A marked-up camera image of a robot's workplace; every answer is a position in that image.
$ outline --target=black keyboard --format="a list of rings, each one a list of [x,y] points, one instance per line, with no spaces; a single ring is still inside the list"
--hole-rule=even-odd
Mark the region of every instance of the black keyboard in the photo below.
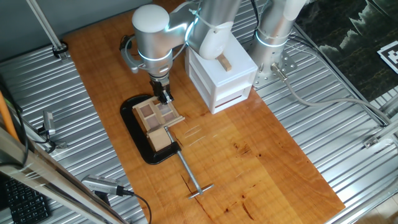
[[[14,180],[4,183],[15,224],[35,224],[50,217],[50,209],[44,195]]]

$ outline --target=wooden tabletop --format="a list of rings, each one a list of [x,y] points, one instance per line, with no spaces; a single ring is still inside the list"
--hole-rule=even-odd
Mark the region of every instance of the wooden tabletop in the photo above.
[[[169,12],[181,1],[169,1]],[[174,61],[170,86],[185,120],[171,127],[199,184],[215,187],[189,200],[195,186],[178,156],[146,164],[119,114],[126,99],[153,95],[145,71],[131,73],[118,50],[132,34],[132,12],[65,38],[70,55],[134,191],[149,202],[153,223],[323,223],[344,208],[317,169],[257,93],[211,114]],[[140,202],[148,217],[148,209]]]

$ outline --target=metal pipe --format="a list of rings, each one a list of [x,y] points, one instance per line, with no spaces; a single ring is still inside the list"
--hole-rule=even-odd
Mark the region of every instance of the metal pipe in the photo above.
[[[189,176],[191,177],[193,184],[195,185],[195,187],[196,187],[197,190],[198,190],[198,193],[199,193],[200,195],[203,195],[203,191],[201,190],[198,181],[196,180],[196,178],[195,178],[195,176],[193,175],[191,169],[189,168],[187,162],[185,161],[184,157],[182,156],[181,151],[177,151],[177,155],[180,157],[180,159],[181,159],[181,161],[182,161],[182,164],[184,165],[185,169],[187,170]]]
[[[172,135],[170,134],[170,132],[169,132],[169,127],[166,126],[166,127],[164,127],[164,129],[166,130],[167,135],[169,135],[169,138],[170,138],[171,142],[173,143],[173,142],[174,142],[174,138],[173,138],[173,136],[172,136]],[[204,190],[202,190],[202,189],[200,188],[200,185],[199,185],[198,181],[196,180],[196,178],[195,178],[195,176],[193,175],[191,169],[189,168],[187,162],[185,161],[184,157],[182,156],[181,151],[177,151],[177,155],[178,155],[179,158],[181,159],[182,164],[184,165],[185,169],[187,170],[189,176],[191,177],[191,180],[192,180],[193,184],[195,185],[195,187],[196,187],[197,190],[198,190],[198,193],[199,193],[200,195],[203,195],[203,191],[204,191]]]
[[[40,25],[42,25],[44,32],[47,34],[49,37],[52,45],[55,47],[56,50],[62,50],[64,49],[64,46],[58,39],[57,35],[55,35],[54,30],[52,29],[51,25],[49,24],[49,21],[45,17],[42,9],[40,6],[37,4],[36,0],[26,0],[30,8],[32,9],[33,13],[35,14],[37,20],[39,21]],[[67,54],[66,53],[61,53],[60,54],[61,59],[66,59]]]

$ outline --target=wooden piece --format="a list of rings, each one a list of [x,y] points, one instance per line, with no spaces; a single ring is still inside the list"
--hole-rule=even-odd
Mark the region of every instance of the wooden piece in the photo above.
[[[155,3],[171,12],[182,2]],[[131,16],[93,24],[65,41],[134,191],[151,206],[153,223],[324,223],[344,208],[254,90],[212,115],[182,55],[173,62],[170,86],[174,107],[186,119],[170,132],[198,182],[215,187],[188,200],[195,186],[177,156],[146,164],[119,114],[124,100],[153,94],[148,74],[132,74],[119,52],[120,38],[133,33]]]
[[[232,69],[231,64],[229,63],[228,59],[224,56],[224,54],[221,54],[220,56],[217,57],[218,62],[223,66],[226,72],[230,71]]]
[[[164,128],[159,128],[149,133],[148,138],[156,152],[172,143]]]

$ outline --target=gray cable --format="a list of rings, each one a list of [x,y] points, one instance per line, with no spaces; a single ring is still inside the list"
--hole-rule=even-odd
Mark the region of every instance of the gray cable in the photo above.
[[[382,118],[384,120],[384,122],[386,122],[387,124],[391,124],[391,120],[383,113],[381,112],[379,109],[377,109],[376,107],[374,107],[373,105],[371,105],[368,102],[365,102],[363,100],[359,100],[359,99],[354,99],[354,98],[338,98],[338,99],[334,99],[334,100],[328,100],[328,101],[322,101],[322,102],[317,102],[317,103],[311,103],[308,101],[305,101],[303,99],[301,99],[301,97],[299,97],[296,92],[293,90],[292,86],[290,85],[288,80],[285,80],[284,82],[287,86],[287,88],[290,90],[290,92],[292,93],[292,95],[294,97],[296,97],[296,99],[307,106],[326,106],[326,105],[330,105],[332,103],[339,103],[339,102],[351,102],[351,103],[359,103],[362,104],[364,106],[367,106],[370,110],[373,111],[373,113],[375,113],[376,115],[378,115],[380,118]]]

